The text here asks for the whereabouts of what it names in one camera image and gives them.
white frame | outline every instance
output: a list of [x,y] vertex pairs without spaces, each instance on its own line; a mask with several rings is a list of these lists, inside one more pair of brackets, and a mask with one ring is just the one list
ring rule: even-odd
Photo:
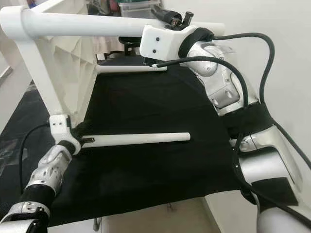
[[[142,36],[145,25],[163,29],[165,23],[156,19],[82,15],[85,13],[84,0],[49,0],[32,9],[12,6],[0,10],[1,27],[16,42],[50,115],[69,115],[73,128],[84,120],[98,73],[166,69],[99,66],[90,38],[86,37]],[[218,23],[193,25],[209,28],[215,35],[222,35],[225,29]],[[191,33],[195,28],[185,31]],[[188,133],[160,135],[162,140],[157,137],[154,141],[155,137],[149,136],[145,143],[190,139]],[[133,138],[138,138],[135,143],[144,141],[137,135],[128,135],[127,139],[120,135],[118,140],[124,145]]]

white bracket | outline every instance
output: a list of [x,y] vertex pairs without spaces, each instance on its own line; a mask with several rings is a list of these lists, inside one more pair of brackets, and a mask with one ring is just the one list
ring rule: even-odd
[[80,151],[81,145],[80,142],[71,135],[70,118],[64,114],[52,115],[49,121],[55,144],[58,144],[60,141],[71,142],[76,149],[73,155],[76,155]]
[[139,52],[143,57],[162,61],[179,59],[180,45],[196,29],[196,26],[190,25],[184,30],[173,31],[146,25],[142,33]]

metal clamp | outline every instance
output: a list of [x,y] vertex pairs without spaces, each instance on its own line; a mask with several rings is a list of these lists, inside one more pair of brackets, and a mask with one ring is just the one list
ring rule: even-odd
[[33,214],[36,211],[45,212],[50,217],[51,212],[44,204],[35,201],[25,201],[14,204],[0,223],[5,222],[16,214]]

floor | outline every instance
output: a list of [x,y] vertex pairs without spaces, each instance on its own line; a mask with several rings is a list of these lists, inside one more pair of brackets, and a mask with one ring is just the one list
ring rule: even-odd
[[[220,233],[202,198],[102,218],[98,233]],[[93,220],[51,227],[48,233],[94,233]]]

white clamp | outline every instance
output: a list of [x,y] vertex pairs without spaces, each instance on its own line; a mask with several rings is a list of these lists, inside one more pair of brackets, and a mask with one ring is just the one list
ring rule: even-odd
[[55,143],[58,144],[60,141],[71,142],[75,147],[73,155],[76,155],[81,149],[81,144],[70,132],[71,126],[69,117],[64,114],[52,115],[49,121],[51,134],[55,139]]

